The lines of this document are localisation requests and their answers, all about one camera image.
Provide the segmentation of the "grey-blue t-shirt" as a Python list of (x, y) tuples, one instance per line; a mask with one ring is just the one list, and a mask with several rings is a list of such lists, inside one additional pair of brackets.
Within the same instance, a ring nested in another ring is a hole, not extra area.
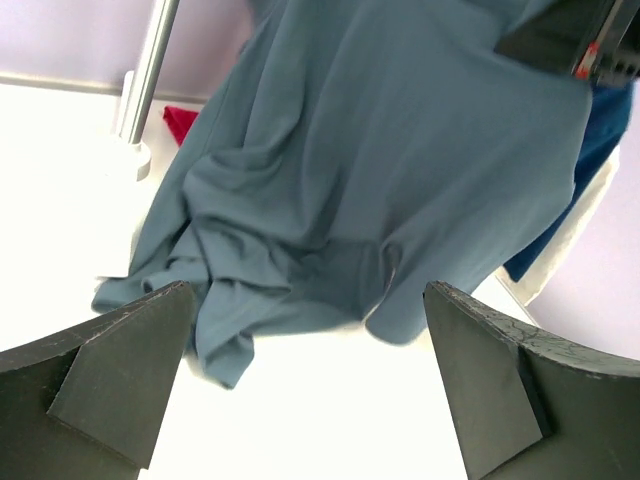
[(571, 201), (589, 87), (494, 51), (543, 8), (272, 3), (95, 311), (192, 283), (193, 348), (227, 387), (258, 335), (415, 339), (427, 283), (472, 292)]

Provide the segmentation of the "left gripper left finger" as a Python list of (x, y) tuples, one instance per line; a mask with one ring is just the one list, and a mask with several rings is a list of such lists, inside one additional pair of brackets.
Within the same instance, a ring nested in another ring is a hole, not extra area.
[(191, 285), (174, 282), (2, 352), (2, 478), (138, 478), (195, 314)]

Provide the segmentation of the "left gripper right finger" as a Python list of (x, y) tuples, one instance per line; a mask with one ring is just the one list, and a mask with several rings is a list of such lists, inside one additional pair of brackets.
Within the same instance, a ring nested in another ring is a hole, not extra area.
[(638, 479), (638, 361), (444, 282), (427, 285), (424, 306), (468, 478)]

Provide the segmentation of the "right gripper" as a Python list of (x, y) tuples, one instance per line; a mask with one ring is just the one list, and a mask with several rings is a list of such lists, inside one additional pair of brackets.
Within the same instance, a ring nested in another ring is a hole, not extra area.
[(623, 88), (639, 78), (639, 0), (555, 1), (495, 52), (534, 69)]

